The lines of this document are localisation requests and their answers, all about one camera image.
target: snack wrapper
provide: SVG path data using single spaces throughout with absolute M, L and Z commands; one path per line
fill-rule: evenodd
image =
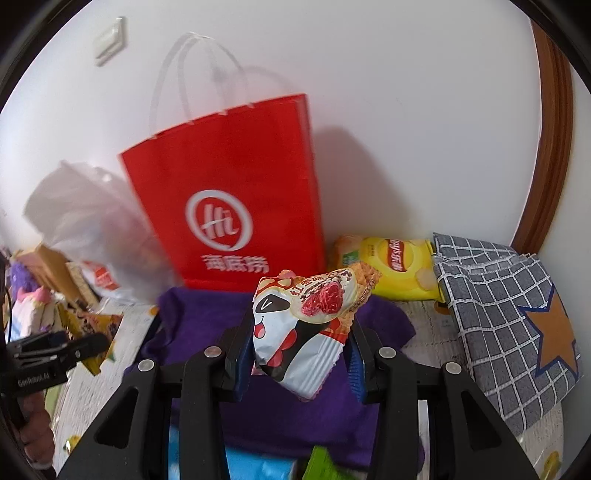
M 75 338 L 82 338 L 93 333 L 104 333 L 111 344 L 109 350 L 100 353 L 93 358 L 82 360 L 82 364 L 93 375 L 100 374 L 100 366 L 106 358 L 112 357 L 113 354 L 113 339 L 117 334 L 122 315 L 98 315 L 83 311 L 71 312 L 67 310 L 62 304 L 58 304 L 60 312 L 61 324 L 66 328 L 70 335 Z
M 311 400 L 381 274 L 363 262 L 309 278 L 286 278 L 285 272 L 263 277 L 256 290 L 256 364 L 300 398 Z
M 334 248 L 334 267 L 363 261 L 382 273 L 374 293 L 390 300 L 443 301 L 435 273 L 429 240 L 343 235 Z

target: white circular logo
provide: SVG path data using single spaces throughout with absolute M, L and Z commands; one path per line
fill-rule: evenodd
M 240 228 L 234 228 L 232 212 L 223 207 L 206 203 L 203 208 L 203 224 L 197 221 L 197 207 L 202 200 L 217 199 L 226 202 L 240 219 Z M 205 245 L 216 250 L 232 252 L 244 247 L 252 237 L 252 217 L 246 207 L 235 196 L 221 190 L 202 190 L 189 198 L 185 207 L 185 218 L 193 234 Z M 234 246 L 221 244 L 217 238 L 237 235 Z

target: hi logo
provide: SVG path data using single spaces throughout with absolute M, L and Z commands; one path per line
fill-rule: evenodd
M 193 234 L 208 247 L 225 252 L 243 248 L 252 237 L 252 218 L 235 196 L 202 190 L 189 198 L 185 218 Z

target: blue package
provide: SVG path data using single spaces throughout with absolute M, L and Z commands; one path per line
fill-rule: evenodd
M 295 460 L 254 455 L 226 447 L 232 480 L 289 480 Z M 178 428 L 168 432 L 168 480 L 180 480 L 178 469 Z

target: translucent plastic bag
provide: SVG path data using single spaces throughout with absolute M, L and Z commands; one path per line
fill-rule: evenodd
M 130 186 L 100 167 L 61 162 L 34 190 L 24 216 L 48 247 L 80 264 L 102 296 L 154 303 L 177 284 Z

